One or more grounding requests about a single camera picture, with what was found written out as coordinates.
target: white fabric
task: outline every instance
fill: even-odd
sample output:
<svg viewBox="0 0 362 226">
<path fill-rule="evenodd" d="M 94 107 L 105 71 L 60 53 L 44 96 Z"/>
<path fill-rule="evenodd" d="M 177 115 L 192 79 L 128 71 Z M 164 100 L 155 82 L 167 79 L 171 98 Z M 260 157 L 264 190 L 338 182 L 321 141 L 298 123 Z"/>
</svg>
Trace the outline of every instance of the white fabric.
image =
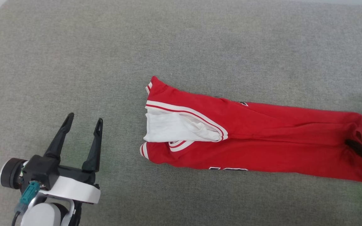
<svg viewBox="0 0 362 226">
<path fill-rule="evenodd" d="M 188 117 L 189 119 L 196 120 L 196 122 L 202 122 L 205 125 L 207 125 L 207 128 L 209 128 L 210 130 L 217 131 L 219 134 L 222 135 L 221 137 L 219 137 L 219 140 L 217 140 L 216 142 L 225 140 L 228 137 L 227 130 L 225 130 L 221 125 L 217 124 L 215 121 L 211 120 L 204 114 L 202 114 L 192 108 L 184 107 L 184 106 L 177 106 L 177 105 L 170 105 L 167 103 L 151 101 L 151 100 L 146 101 L 145 108 L 148 109 L 148 113 L 149 113 L 149 110 L 153 110 L 159 114 L 175 112 L 175 113 L 181 114 L 181 116 L 183 116 L 183 117 Z"/>
<path fill-rule="evenodd" d="M 147 142 L 218 141 L 219 132 L 200 120 L 182 113 L 165 113 L 148 109 Z"/>
</svg>

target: folded jersey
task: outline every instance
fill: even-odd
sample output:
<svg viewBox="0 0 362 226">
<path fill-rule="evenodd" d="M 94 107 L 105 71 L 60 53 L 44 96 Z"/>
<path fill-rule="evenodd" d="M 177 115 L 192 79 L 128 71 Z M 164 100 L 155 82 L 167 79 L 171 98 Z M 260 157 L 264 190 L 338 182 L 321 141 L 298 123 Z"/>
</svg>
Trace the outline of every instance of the folded jersey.
<svg viewBox="0 0 362 226">
<path fill-rule="evenodd" d="M 361 114 L 234 102 L 179 91 L 156 77 L 146 90 L 141 154 L 154 163 L 362 181 L 362 158 L 345 145 L 362 143 Z"/>
</svg>

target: cable connector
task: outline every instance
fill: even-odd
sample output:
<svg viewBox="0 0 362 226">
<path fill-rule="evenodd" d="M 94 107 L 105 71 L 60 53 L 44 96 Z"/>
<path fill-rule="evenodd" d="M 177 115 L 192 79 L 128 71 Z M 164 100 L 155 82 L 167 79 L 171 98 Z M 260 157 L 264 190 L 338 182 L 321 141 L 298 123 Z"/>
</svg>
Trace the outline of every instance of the cable connector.
<svg viewBox="0 0 362 226">
<path fill-rule="evenodd" d="M 26 190 L 23 192 L 19 203 L 15 206 L 15 213 L 20 212 L 20 215 L 25 214 L 30 202 L 34 199 L 34 197 L 36 197 L 39 191 L 40 184 L 37 181 L 31 181 Z"/>
</svg>

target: gray fabric surface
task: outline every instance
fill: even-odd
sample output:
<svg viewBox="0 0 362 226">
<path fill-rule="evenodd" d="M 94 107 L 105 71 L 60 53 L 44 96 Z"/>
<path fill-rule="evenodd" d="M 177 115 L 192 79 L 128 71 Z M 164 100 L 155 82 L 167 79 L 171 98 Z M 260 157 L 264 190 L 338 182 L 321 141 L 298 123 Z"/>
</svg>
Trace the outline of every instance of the gray fabric surface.
<svg viewBox="0 0 362 226">
<path fill-rule="evenodd" d="M 42 154 L 75 112 L 62 164 L 104 119 L 97 205 L 81 225 L 362 225 L 362 183 L 177 169 L 139 154 L 152 75 L 231 100 L 362 113 L 362 6 L 242 0 L 9 0 L 0 9 L 0 168 Z M 0 186 L 0 226 L 19 200 Z"/>
</svg>

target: white number print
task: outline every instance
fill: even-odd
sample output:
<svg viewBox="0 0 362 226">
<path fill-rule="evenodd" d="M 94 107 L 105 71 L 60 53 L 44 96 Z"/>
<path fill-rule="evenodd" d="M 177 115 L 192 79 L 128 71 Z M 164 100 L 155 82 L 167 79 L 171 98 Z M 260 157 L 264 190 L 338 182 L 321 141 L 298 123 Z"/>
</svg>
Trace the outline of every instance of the white number print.
<svg viewBox="0 0 362 226">
<path fill-rule="evenodd" d="M 242 168 L 221 168 L 221 167 L 209 167 L 209 169 L 217 169 L 217 170 L 247 170 Z"/>
</svg>

